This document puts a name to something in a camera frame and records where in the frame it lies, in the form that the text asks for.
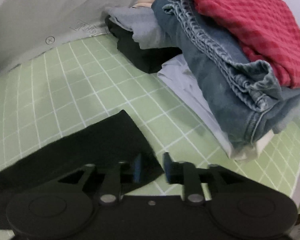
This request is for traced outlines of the black knit garment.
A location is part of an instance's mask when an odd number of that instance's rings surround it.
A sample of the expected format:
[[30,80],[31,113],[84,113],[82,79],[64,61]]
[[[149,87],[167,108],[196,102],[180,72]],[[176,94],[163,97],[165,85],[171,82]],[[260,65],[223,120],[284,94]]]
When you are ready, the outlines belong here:
[[0,230],[11,228],[5,212],[15,194],[86,164],[107,172],[120,161],[132,164],[136,157],[141,158],[138,180],[124,180],[122,193],[141,188],[164,172],[153,148],[124,110],[40,148],[0,171]]

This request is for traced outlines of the white folded shirt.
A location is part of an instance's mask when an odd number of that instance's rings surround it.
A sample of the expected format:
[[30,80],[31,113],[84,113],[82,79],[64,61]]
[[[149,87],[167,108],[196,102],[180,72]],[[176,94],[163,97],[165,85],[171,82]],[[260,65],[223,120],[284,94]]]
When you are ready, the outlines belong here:
[[190,71],[182,54],[163,63],[161,70],[157,73],[157,77],[200,117],[230,159],[241,162],[249,162],[257,159],[273,138],[273,131],[269,131],[252,146],[245,146],[242,150],[234,149],[228,136],[221,130],[217,123],[207,101],[202,95],[196,78]]

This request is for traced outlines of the red checkered garment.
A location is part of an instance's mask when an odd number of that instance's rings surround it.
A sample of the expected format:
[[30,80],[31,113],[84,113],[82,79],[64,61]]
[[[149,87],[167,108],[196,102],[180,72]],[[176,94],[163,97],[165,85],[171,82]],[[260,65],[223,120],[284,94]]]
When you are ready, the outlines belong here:
[[300,28],[282,0],[193,0],[239,40],[250,61],[270,63],[281,86],[300,88]]

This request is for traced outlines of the blue denim jeans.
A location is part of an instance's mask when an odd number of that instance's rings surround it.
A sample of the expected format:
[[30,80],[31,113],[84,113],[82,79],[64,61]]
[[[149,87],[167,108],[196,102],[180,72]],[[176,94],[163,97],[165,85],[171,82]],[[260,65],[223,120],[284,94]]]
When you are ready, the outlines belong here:
[[249,61],[227,30],[195,11],[193,0],[155,0],[152,10],[172,44],[183,52],[235,149],[277,129],[300,103],[300,88],[281,87],[268,62]]

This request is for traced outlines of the black folded garment in pile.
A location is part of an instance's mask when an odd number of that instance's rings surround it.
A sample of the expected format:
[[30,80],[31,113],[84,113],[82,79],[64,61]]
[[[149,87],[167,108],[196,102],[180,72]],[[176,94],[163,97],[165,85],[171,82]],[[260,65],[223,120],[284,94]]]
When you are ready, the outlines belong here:
[[179,48],[175,47],[141,49],[133,40],[132,32],[113,23],[110,16],[106,17],[105,24],[110,33],[117,38],[118,51],[136,68],[147,74],[157,73],[162,69],[162,64],[182,53]]

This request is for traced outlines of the light grey folded garment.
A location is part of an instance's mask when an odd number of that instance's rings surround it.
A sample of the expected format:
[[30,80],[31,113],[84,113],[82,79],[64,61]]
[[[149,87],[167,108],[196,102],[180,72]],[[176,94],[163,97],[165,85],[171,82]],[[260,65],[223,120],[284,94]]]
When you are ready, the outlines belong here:
[[113,23],[132,33],[133,41],[141,49],[176,47],[151,8],[106,7],[105,12]]

